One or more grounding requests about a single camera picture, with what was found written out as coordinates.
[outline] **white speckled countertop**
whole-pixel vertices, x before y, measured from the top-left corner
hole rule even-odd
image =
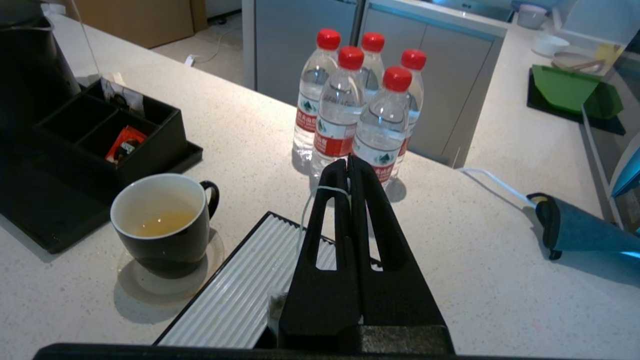
[[[77,24],[59,17],[54,23],[76,75],[95,72]],[[578,125],[525,106],[526,70],[542,59],[529,51],[531,37],[509,26],[467,165],[598,214]],[[182,109],[188,138],[205,149],[186,174],[220,187],[211,225],[225,255],[267,210],[299,221],[308,178],[291,165],[292,106],[100,31],[89,29],[89,38],[101,71],[119,72],[127,86]],[[549,262],[539,223],[517,200],[412,153],[401,179],[406,197],[394,210],[457,353],[640,354],[634,259],[565,253]],[[2,359],[30,358],[62,341],[150,344],[186,303],[144,304],[123,291],[117,268],[124,248],[110,225],[49,255],[0,217],[0,249]]]

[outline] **cardboard box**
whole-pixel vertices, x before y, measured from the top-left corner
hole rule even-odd
[[[77,19],[71,0],[67,15]],[[206,24],[204,0],[75,0],[82,21],[126,41],[151,48],[193,36]]]

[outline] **black handle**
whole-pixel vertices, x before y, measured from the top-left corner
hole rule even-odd
[[[209,199],[209,218],[211,219],[218,208],[218,203],[220,202],[220,190],[218,190],[217,185],[209,180],[201,181],[200,185],[202,185],[204,190],[211,188],[211,198]]]

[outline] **red bottle cap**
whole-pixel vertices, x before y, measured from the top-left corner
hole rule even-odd
[[[338,54],[338,65],[348,70],[359,70],[364,61],[364,53],[355,46],[345,46]]]
[[[381,33],[365,33],[362,35],[362,49],[379,53],[385,46],[385,37]]]
[[[402,53],[400,63],[407,69],[422,70],[427,62],[427,54],[418,49],[407,49]]]
[[[340,46],[340,33],[334,29],[322,29],[318,31],[316,43],[320,49],[336,50]]]
[[[411,85],[411,72],[407,69],[403,69],[400,66],[392,66],[385,71],[385,76],[382,78],[382,84],[385,85],[390,91],[405,92]]]

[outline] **black mug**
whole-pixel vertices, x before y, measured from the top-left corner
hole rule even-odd
[[[207,204],[205,190],[211,189]],[[111,205],[111,223],[133,258],[165,279],[190,274],[209,244],[209,219],[220,201],[218,187],[180,174],[133,182]]]

